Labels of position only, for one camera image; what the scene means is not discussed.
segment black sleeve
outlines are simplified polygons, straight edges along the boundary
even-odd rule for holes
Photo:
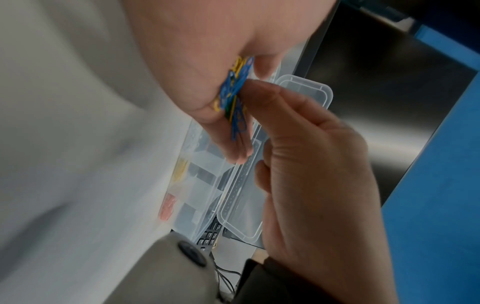
[[[232,304],[310,302],[341,304],[320,287],[268,258],[263,265],[246,261]]]

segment button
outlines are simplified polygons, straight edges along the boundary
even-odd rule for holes
[[[178,242],[178,248],[180,251],[188,257],[192,262],[197,264],[200,267],[205,267],[207,265],[207,260],[205,257],[198,251],[192,244],[187,241]]]

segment blue panel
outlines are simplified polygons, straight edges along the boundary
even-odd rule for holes
[[[480,69],[437,32],[419,39]],[[392,193],[383,216],[403,303],[480,301],[480,74]]]

